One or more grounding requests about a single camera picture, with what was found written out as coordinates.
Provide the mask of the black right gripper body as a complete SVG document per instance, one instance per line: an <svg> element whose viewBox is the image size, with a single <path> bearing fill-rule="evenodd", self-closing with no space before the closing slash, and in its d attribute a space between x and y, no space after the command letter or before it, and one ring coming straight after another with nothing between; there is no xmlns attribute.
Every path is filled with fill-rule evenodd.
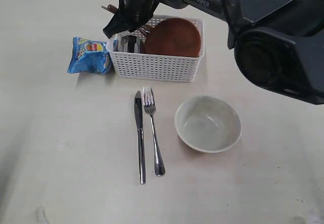
<svg viewBox="0 0 324 224"><path fill-rule="evenodd" d="M119 26L141 26L152 18L160 0L118 0L115 23Z"/></svg>

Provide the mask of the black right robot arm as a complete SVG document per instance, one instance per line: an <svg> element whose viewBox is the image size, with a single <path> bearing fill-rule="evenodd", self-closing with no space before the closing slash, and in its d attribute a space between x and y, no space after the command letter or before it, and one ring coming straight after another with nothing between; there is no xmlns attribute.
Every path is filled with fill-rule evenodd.
<svg viewBox="0 0 324 224"><path fill-rule="evenodd" d="M136 30L159 4L192 6L226 22L227 46L252 84L323 104L323 0L118 0L104 34Z"/></svg>

